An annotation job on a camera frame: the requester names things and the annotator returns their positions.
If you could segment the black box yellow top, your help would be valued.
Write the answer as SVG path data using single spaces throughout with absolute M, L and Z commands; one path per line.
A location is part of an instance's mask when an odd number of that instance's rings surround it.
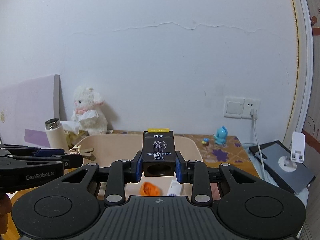
M 176 167 L 174 133 L 149 129 L 143 134 L 142 164 L 145 177 L 172 177 Z

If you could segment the pink hot water bag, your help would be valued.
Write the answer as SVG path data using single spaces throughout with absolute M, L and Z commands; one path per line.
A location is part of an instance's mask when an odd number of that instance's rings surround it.
M 210 183 L 210 188 L 211 188 L 213 200 L 220 200 L 221 197 L 220 197 L 220 193 L 219 193 L 219 189 L 218 189 L 217 183 Z

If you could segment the light blue cloth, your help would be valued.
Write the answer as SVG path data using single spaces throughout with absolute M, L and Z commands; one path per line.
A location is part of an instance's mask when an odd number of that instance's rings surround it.
M 255 144 L 243 143 L 242 146 L 260 179 L 294 194 L 307 206 L 308 184 L 314 180 L 314 176 L 303 164 L 296 163 L 296 168 L 284 166 L 284 159 L 290 156 L 288 149 L 277 141 L 261 145 L 261 152 L 264 157 L 264 165 L 262 165 Z

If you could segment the white thermos bottle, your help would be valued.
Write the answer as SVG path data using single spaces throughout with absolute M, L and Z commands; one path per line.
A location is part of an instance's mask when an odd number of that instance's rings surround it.
M 68 152 L 65 132 L 59 118 L 49 119 L 45 122 L 46 135 L 51 148 L 60 148 Z

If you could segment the white phone stand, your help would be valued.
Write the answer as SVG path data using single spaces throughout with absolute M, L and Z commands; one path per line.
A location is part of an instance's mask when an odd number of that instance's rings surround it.
M 280 157 L 278 164 L 283 171 L 292 173 L 297 169 L 298 164 L 304 162 L 304 155 L 305 135 L 303 133 L 293 132 L 290 156 Z

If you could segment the white plush lamb toy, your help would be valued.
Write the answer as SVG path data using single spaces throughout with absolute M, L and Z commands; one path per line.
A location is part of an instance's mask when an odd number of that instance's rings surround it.
M 106 134 L 108 122 L 101 110 L 103 104 L 103 98 L 92 87 L 77 87 L 73 96 L 72 120 L 89 135 Z

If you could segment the lilac headboard panel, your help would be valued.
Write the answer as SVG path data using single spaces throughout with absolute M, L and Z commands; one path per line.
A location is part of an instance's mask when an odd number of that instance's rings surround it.
M 1 87 L 1 142 L 49 148 L 45 122 L 59 118 L 60 76 Z

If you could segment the orange bag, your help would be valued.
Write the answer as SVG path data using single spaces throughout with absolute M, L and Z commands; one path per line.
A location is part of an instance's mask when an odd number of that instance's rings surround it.
M 161 190 L 156 185 L 146 181 L 141 185 L 139 194 L 141 196 L 157 197 L 161 195 Z

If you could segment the white wall switch socket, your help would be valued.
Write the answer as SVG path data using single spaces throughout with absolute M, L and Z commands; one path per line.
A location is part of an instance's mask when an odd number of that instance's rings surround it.
M 223 116 L 226 118 L 252 119 L 253 112 L 258 114 L 259 99 L 225 97 Z

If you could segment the blue cartoon figurine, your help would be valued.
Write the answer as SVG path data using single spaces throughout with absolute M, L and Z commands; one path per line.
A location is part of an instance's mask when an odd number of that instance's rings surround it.
M 226 143 L 226 138 L 228 136 L 228 131 L 225 126 L 220 127 L 216 134 L 214 135 L 215 143 L 218 145 L 224 145 Z

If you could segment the dark grey tablet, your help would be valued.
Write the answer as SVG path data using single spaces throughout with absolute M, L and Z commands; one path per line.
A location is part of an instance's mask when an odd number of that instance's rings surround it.
M 291 152 L 278 140 L 259 147 L 251 146 L 249 150 L 259 161 L 264 162 L 265 170 L 286 191 L 299 194 L 316 178 L 303 163 L 292 162 Z

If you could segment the beige hair claw clip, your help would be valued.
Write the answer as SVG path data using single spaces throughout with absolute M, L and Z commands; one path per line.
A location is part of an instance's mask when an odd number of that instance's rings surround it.
M 93 152 L 94 152 L 94 148 L 82 149 L 81 145 L 75 145 L 73 148 L 71 148 L 69 150 L 68 154 L 81 155 L 85 159 L 88 159 L 90 161 L 94 161 L 95 160 L 95 156 L 94 156 Z

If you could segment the small blue yellow toy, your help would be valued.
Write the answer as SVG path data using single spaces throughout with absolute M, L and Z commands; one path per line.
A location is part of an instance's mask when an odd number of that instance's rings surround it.
M 206 146 L 209 145 L 209 138 L 203 138 L 201 144 Z

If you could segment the white blue soap box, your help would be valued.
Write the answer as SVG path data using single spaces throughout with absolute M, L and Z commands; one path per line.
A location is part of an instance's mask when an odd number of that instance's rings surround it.
M 180 184 L 176 179 L 173 179 L 167 191 L 167 196 L 180 196 L 182 191 L 183 185 Z

